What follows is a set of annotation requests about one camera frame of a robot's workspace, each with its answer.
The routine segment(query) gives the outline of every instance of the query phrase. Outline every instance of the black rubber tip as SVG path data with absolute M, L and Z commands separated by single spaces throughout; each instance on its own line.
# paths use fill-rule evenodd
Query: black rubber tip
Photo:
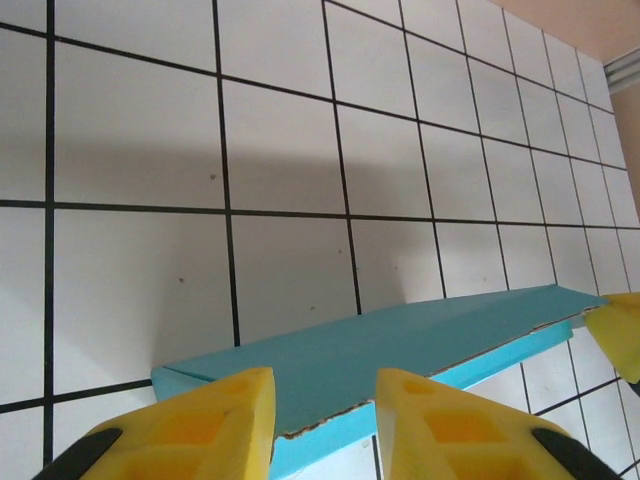
M 627 383 L 629 383 L 629 386 L 631 387 L 631 390 L 636 392 L 636 395 L 638 395 L 640 397 L 640 382 L 638 382 L 638 383 L 627 382 Z
M 548 428 L 534 428 L 531 434 L 576 480 L 620 480 L 579 441 Z
M 107 428 L 82 437 L 33 477 L 33 480 L 80 480 L 120 435 L 122 430 L 119 428 Z

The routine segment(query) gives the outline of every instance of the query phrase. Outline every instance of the teal cardboard strip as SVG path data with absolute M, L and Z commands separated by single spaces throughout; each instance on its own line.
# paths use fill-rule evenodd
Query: teal cardboard strip
M 167 367 L 206 381 L 271 366 L 277 395 L 275 431 L 280 437 L 272 478 L 280 478 L 375 431 L 375 422 L 366 421 L 367 408 L 373 407 L 327 419 L 371 400 L 379 368 L 396 367 L 423 375 L 440 372 L 441 381 L 464 388 L 465 382 L 466 386 L 476 383 L 570 335 L 568 326 L 527 335 L 535 329 L 606 303 L 600 297 L 556 285 L 421 302 Z M 163 376 L 154 381 L 158 399 L 172 395 L 172 388 L 164 382 Z M 348 427 L 351 418 L 360 420 Z M 283 434 L 303 429 L 293 440 L 284 440 Z

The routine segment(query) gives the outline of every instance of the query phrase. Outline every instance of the cardboard edge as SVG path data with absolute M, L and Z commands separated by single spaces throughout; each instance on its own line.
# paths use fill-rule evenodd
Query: cardboard edge
M 452 387 L 467 389 L 527 358 L 569 340 L 573 336 L 569 319 L 484 352 L 430 378 Z M 279 436 L 274 443 L 270 480 L 279 480 L 318 462 L 377 431 L 375 403 L 355 405 L 319 422 L 297 435 Z

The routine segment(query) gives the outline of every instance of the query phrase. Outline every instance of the yellow plastic pad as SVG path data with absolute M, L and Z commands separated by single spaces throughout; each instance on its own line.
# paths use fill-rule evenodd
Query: yellow plastic pad
M 611 303 L 588 312 L 585 323 L 627 382 L 640 381 L 640 293 L 605 295 Z
M 376 390 L 386 480 L 573 480 L 530 433 L 553 423 L 403 370 Z
M 254 368 L 109 420 L 123 430 L 83 480 L 266 480 L 275 423 L 271 368 Z

